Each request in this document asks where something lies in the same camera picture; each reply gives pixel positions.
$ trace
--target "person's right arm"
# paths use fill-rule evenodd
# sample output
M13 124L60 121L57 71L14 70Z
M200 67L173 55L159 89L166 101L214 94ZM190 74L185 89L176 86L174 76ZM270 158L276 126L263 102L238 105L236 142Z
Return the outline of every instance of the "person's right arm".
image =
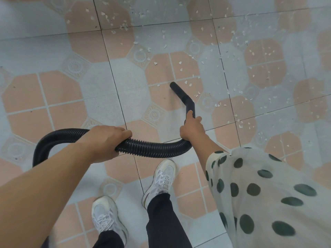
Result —
M201 124L201 117L193 118L193 112L190 110L186 115L185 125L180 127L180 136L191 142L202 167L205 171L207 160L215 151L225 151L218 146L205 133L205 129Z

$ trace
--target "hand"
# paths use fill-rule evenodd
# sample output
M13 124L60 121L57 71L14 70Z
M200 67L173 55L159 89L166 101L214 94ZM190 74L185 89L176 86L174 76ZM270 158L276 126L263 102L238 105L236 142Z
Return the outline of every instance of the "hand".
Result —
M100 163L117 157L119 153L115 151L116 146L130 137L132 132L122 127L101 125L94 126L75 144L91 151L92 163Z
M202 117L193 118L193 111L190 110L186 115L185 125L180 127L180 137L191 141L193 137L205 135L205 129L201 124Z

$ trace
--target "pant leg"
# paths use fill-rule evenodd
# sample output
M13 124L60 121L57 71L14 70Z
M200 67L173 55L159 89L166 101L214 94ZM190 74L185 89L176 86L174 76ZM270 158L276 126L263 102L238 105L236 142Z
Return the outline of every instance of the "pant leg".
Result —
M103 231L93 248L124 248L121 237L113 230Z
M192 248L188 237L172 208L170 195L154 197L147 207L146 226L149 248Z

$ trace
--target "person's left arm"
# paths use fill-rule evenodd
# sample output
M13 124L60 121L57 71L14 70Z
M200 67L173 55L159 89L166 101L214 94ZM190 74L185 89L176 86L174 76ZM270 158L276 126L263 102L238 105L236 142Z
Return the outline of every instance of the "person's left arm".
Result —
M120 127L95 126L76 143L1 186L1 247L39 248L89 166L118 156L115 147L131 136Z

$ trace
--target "shoe sole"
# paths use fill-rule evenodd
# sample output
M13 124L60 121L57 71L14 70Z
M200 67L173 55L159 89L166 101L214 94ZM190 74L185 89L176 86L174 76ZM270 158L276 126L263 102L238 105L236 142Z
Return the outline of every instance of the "shoe sole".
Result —
M124 245L126 245L126 242L128 241L129 239L129 231L127 230L127 228L123 225L122 221L120 220L119 216L118 216L118 209L117 209L117 205L115 203L115 201L111 198L111 197L108 197L108 201L110 201L110 204L112 204L112 209L115 211L114 215L117 217L117 221L119 223L119 226L121 227L122 229L122 232L124 233L124 236L126 238L126 241L124 243Z
M163 160L162 162L159 163L159 165L157 166L157 168L155 169L155 172L154 172L154 176L153 176L153 183L151 184L151 186L148 188L148 190L146 191L146 193L144 194L142 200L141 200L141 204L143 205L143 207L145 208L144 206L144 201L146 199L146 197L149 195L149 193L151 192L151 188L153 187L153 185L155 184L155 179L156 179L156 176L157 176L157 171L158 169L160 168L160 166L163 164L163 162L167 161L167 160L170 160L170 159L166 159L166 160Z

